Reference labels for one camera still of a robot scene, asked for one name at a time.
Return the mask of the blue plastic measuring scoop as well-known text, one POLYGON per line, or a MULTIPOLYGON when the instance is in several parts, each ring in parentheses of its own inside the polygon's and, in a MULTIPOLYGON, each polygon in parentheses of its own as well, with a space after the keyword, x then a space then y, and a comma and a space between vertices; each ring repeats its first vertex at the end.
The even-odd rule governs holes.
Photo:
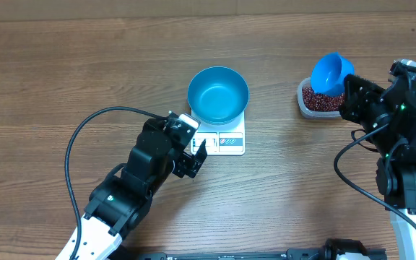
POLYGON ((311 87, 317 94, 336 97, 344 93, 344 79, 354 74, 353 64, 339 53, 329 53, 314 66, 311 87))

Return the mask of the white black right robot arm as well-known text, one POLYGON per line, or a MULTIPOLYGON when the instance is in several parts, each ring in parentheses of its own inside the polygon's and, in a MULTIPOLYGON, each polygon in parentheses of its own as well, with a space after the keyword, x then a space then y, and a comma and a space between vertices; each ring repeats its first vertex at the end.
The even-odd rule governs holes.
POLYGON ((363 128, 363 135, 343 148, 363 141, 373 144, 376 185, 381 198, 355 185, 340 169, 337 175, 351 188, 380 204, 390 214, 401 259, 416 259, 416 62, 396 60, 389 70, 390 86, 348 74, 340 116, 363 128))

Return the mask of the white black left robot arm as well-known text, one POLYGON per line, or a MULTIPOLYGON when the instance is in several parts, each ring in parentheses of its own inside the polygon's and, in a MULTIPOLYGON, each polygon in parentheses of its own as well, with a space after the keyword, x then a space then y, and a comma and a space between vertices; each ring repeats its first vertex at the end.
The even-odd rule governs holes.
POLYGON ((200 122, 169 113, 144 123, 127 162, 117 165, 90 194, 59 259, 107 259, 148 214, 158 189, 170 174, 194 178, 207 158, 205 147, 185 148, 200 122))

